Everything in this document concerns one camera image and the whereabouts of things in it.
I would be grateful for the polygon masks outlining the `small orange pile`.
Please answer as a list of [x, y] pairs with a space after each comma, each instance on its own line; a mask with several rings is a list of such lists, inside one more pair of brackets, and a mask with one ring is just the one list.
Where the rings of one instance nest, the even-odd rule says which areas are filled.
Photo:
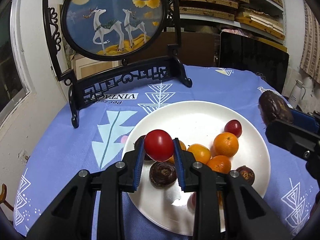
[[218, 204], [220, 206], [223, 206], [223, 198], [222, 198], [222, 192], [221, 191], [217, 191], [217, 200], [218, 200]]

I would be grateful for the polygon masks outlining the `dark red plum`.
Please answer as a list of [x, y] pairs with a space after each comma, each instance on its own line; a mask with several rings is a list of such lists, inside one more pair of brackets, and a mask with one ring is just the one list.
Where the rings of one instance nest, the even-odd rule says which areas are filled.
[[188, 199], [188, 208], [194, 211], [195, 205], [196, 205], [196, 192], [193, 192]]

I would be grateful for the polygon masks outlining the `large orange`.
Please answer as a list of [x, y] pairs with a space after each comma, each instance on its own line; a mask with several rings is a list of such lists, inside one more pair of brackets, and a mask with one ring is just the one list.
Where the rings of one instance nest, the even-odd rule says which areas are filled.
[[213, 157], [216, 155], [224, 155], [228, 158], [231, 158], [235, 156], [238, 149], [238, 138], [232, 133], [223, 132], [215, 137], [211, 153]]

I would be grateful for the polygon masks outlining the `yellow orange fruit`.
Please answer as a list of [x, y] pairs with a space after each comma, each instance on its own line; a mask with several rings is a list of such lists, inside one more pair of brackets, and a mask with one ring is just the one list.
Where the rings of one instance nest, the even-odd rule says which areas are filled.
[[210, 150], [201, 144], [192, 144], [187, 151], [193, 154], [196, 161], [203, 164], [208, 163], [212, 157]]

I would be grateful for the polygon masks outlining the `bright red tomato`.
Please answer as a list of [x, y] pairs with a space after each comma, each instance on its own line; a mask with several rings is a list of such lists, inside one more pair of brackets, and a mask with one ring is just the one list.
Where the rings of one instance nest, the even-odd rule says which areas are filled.
[[166, 131], [155, 129], [145, 136], [144, 150], [151, 159], [165, 162], [174, 154], [174, 143]]

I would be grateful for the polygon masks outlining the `white thermos jug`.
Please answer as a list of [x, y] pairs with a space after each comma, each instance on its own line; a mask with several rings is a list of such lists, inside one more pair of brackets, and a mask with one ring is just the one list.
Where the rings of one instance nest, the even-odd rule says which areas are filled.
[[300, 100], [303, 100], [305, 93], [306, 90], [303, 86], [302, 81], [296, 80], [296, 84], [294, 85], [288, 99], [288, 102], [292, 108], [296, 108], [298, 106]]

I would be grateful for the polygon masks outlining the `beige checked curtain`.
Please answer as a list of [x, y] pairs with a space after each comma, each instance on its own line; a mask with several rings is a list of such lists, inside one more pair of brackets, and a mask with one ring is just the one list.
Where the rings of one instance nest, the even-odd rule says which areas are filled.
[[305, 34], [300, 68], [319, 83], [319, 22], [304, 1]]

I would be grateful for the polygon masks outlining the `small red plum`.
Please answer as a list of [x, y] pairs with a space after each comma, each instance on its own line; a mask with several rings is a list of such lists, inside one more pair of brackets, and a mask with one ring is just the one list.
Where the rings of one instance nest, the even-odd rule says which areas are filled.
[[224, 132], [232, 133], [237, 138], [242, 135], [242, 125], [238, 120], [230, 120], [224, 127]]

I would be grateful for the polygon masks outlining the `wooden chair left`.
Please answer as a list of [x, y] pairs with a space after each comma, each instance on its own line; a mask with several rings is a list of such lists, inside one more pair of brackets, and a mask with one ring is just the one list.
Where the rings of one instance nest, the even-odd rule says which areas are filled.
[[14, 207], [7, 202], [6, 197], [7, 197], [7, 186], [5, 184], [2, 184], [1, 193], [0, 193], [0, 203], [4, 204], [9, 210], [14, 211]]

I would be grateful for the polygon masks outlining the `blue patterned tablecloth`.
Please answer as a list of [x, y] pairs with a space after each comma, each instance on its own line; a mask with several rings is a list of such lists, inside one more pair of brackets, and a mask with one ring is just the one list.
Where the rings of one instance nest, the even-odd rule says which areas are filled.
[[[107, 100], [80, 110], [80, 126], [70, 122], [65, 105], [36, 145], [22, 173], [14, 205], [14, 228], [26, 235], [38, 217], [82, 169], [100, 171], [121, 159], [129, 132], [147, 114], [179, 101], [200, 100], [224, 105], [249, 120], [266, 141], [271, 158], [271, 179], [264, 197], [295, 237], [307, 223], [315, 196], [316, 181], [305, 161], [271, 145], [258, 109], [262, 92], [274, 90], [248, 71], [185, 66], [193, 86], [177, 79], [134, 80], [112, 88]], [[126, 239], [189, 239], [161, 229], [145, 218], [123, 195]]]

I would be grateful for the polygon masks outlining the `black chair back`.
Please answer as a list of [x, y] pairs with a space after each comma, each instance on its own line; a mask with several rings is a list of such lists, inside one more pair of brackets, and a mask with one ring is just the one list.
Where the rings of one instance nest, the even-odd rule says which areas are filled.
[[281, 93], [289, 64], [289, 54], [253, 38], [220, 34], [219, 67], [247, 70], [260, 76]]

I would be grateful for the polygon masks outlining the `white round plate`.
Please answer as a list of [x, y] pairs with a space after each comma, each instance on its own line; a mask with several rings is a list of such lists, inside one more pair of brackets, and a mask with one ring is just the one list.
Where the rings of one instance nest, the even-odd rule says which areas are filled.
[[[162, 129], [186, 146], [201, 144], [212, 146], [215, 137], [223, 132], [225, 124], [236, 119], [242, 125], [239, 149], [231, 159], [232, 169], [242, 165], [255, 174], [253, 189], [263, 197], [270, 181], [270, 155], [263, 137], [242, 115], [216, 103], [183, 101], [164, 106], [144, 117], [131, 131], [123, 152], [134, 149], [135, 141], [154, 129]], [[135, 207], [157, 226], [180, 235], [191, 236], [194, 228], [194, 211], [189, 207], [190, 193], [184, 193], [178, 183], [156, 188], [150, 181], [151, 161], [146, 161], [138, 190], [129, 194]]]

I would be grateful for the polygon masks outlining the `wooden storage shelf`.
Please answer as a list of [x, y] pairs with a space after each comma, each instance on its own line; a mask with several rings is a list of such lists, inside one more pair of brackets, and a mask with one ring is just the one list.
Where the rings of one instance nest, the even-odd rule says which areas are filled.
[[250, 25], [284, 38], [282, 0], [64, 0], [61, 28], [80, 54], [104, 60], [133, 54], [172, 29], [181, 41], [185, 15]]

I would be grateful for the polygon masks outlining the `round deer art screen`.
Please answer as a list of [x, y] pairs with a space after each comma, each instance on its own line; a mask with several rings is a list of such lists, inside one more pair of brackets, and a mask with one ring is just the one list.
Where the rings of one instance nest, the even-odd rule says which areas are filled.
[[[64, 0], [61, 8], [42, 0], [44, 33], [54, 72], [68, 87], [71, 123], [79, 126], [79, 112], [108, 92], [133, 80], [178, 79], [192, 86], [177, 53], [181, 47], [178, 0]], [[77, 78], [62, 70], [57, 55], [66, 43], [78, 54], [120, 65]]]

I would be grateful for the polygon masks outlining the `window with white frame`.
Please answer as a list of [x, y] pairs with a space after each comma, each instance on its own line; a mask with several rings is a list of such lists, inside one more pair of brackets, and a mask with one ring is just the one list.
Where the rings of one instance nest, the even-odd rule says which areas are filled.
[[12, 0], [1, 14], [1, 122], [30, 93], [20, 25], [21, 0]]

